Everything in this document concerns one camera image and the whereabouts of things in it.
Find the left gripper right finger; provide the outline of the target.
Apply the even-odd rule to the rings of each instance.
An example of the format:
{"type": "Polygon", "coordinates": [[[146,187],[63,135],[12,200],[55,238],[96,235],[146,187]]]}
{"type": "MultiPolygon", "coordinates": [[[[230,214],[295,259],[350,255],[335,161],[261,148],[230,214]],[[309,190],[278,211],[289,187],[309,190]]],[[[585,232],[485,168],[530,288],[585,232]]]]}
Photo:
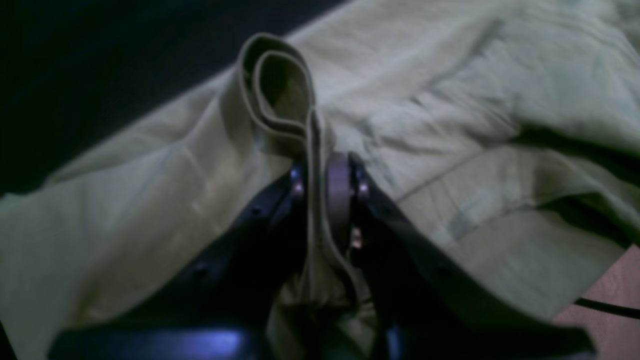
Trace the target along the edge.
{"type": "Polygon", "coordinates": [[[582,328],[554,326],[494,296],[424,237],[353,153],[326,167],[327,218],[365,276],[380,360],[593,360],[582,328]]]}

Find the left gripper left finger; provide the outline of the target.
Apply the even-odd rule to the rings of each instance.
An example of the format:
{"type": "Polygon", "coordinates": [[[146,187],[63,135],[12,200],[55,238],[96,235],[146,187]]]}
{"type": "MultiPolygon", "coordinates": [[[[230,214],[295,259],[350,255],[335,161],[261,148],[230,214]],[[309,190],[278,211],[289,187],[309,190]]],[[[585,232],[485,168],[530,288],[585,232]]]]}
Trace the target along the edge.
{"type": "Polygon", "coordinates": [[[162,289],[103,325],[60,333],[50,360],[270,360],[266,323],[306,257],[306,167],[266,186],[162,289]]]}

